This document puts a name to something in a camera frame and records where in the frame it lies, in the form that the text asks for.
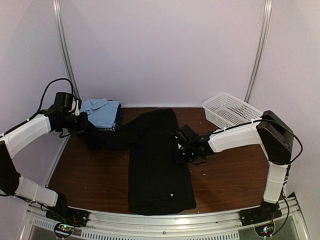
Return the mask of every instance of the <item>white wall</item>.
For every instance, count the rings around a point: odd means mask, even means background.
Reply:
[[[38,108],[47,83],[65,77],[51,0],[0,1],[0,132],[30,117]],[[43,107],[57,90],[50,87]],[[62,141],[52,133],[23,149],[13,160],[23,176],[45,184]],[[27,204],[0,197],[0,240],[17,239]]]
[[[320,1],[273,1],[269,36],[250,103],[273,110],[301,139],[287,192],[295,191],[311,239],[320,224]],[[294,153],[299,151],[296,144]]]
[[[199,107],[220,92],[244,99],[264,0],[64,0],[82,99]]]

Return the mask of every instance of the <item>laundry basket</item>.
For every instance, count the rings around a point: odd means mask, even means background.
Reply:
[[[210,97],[202,107],[206,119],[221,129],[249,122],[263,114],[259,109],[224,92]]]

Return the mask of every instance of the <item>folded blue shirt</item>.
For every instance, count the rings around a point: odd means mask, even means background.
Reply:
[[[99,129],[110,129],[114,126],[119,107],[119,101],[102,99],[87,99],[81,104],[80,112],[88,114],[88,120]]]

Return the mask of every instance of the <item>metal frame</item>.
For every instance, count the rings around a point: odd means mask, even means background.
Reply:
[[[262,18],[262,25],[261,25],[261,32],[260,32],[260,39],[258,43],[257,52],[255,55],[254,65],[249,81],[249,85],[245,94],[244,101],[248,103],[250,101],[252,92],[254,90],[255,82],[258,77],[259,68],[262,61],[262,56],[264,53],[268,32],[269,32],[269,26],[270,26],[270,20],[271,20],[271,13],[272,13],[272,0],[265,0],[264,4],[264,11],[263,11],[263,18]]]
[[[52,0],[52,3],[53,3],[53,12],[54,12],[56,28],[57,28],[58,36],[59,36],[59,40],[60,40],[60,46],[61,46],[61,51],[62,51],[62,56],[63,56],[63,61],[64,61],[66,73],[68,75],[68,78],[71,80],[71,82],[73,84],[74,95],[77,98],[80,98],[78,87],[77,87],[75,76],[74,76],[74,72],[73,72],[72,65],[71,65],[70,56],[69,56],[69,51],[68,51],[68,46],[67,46],[67,41],[66,41],[66,36],[65,36],[65,30],[64,30],[64,24],[63,24],[61,9],[60,9],[60,0]]]
[[[294,219],[300,240],[310,240],[299,203],[295,197],[288,199],[290,216]],[[279,202],[282,211],[281,219],[287,216],[287,205]],[[179,214],[165,216],[143,216],[101,211],[89,211],[87,227],[74,232],[74,237],[86,240],[100,239],[135,239],[135,240],[184,240],[211,239],[213,236],[237,234],[238,231],[252,228],[242,226],[239,211],[228,210],[214,213]],[[38,205],[28,207],[21,227],[19,239],[28,240],[33,226],[53,230],[55,221],[45,217]]]

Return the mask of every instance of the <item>stack of folded clothes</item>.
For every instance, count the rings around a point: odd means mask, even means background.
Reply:
[[[83,101],[80,112],[86,112],[89,122],[102,131],[117,130],[124,116],[120,102],[106,98]]]

